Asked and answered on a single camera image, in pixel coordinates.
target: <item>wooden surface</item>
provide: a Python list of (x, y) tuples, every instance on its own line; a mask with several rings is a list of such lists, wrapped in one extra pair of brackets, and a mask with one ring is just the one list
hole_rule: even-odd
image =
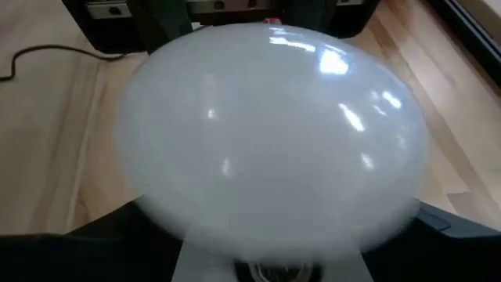
[[(2, 73), (27, 45), (92, 49), (59, 0), (6, 1)], [(423, 109), (430, 152), (418, 198), (501, 230), (499, 90), (418, 0), (383, 0), (348, 41), (389, 64)], [(66, 232), (138, 195), (114, 163), (111, 129), (145, 58), (47, 51), (20, 60), (16, 81), (0, 85), (0, 233)]]

